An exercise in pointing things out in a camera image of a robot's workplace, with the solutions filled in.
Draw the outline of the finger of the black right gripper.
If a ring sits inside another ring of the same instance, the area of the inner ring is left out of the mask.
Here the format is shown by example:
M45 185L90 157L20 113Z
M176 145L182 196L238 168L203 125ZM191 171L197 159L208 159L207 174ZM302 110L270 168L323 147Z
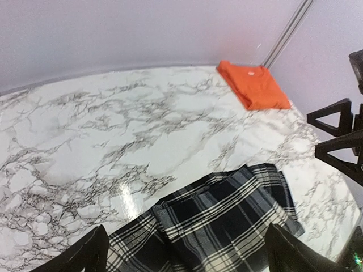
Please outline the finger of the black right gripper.
M333 137L349 134L352 132L353 127L351 107L352 102L348 98L342 99L308 113L306 115L307 123Z
M362 183L362 130L318 143L315 157Z

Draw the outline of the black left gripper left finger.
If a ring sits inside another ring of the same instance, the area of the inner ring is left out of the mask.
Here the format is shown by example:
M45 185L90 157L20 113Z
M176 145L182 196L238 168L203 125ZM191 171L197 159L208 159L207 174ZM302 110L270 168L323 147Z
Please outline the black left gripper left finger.
M32 272L106 271L108 248L109 237L104 226L99 225Z

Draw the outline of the orange t-shirt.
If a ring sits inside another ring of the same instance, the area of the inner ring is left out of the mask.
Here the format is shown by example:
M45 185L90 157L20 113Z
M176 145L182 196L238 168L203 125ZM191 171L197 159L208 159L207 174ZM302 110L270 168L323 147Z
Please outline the orange t-shirt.
M221 61L216 70L247 110L291 108L288 97L266 67Z

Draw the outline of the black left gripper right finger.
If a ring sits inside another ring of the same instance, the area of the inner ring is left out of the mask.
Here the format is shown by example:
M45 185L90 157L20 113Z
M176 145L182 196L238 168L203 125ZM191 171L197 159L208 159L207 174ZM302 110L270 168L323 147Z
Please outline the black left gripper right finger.
M270 271L351 271L315 252L277 224L266 232L266 250Z

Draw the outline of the black white plaid shirt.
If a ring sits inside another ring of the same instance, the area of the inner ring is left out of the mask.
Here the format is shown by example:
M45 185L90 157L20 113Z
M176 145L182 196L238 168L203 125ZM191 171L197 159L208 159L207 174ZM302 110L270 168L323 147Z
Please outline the black white plaid shirt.
M301 236L273 164L210 173L161 198L110 235L107 271L262 271L270 224Z

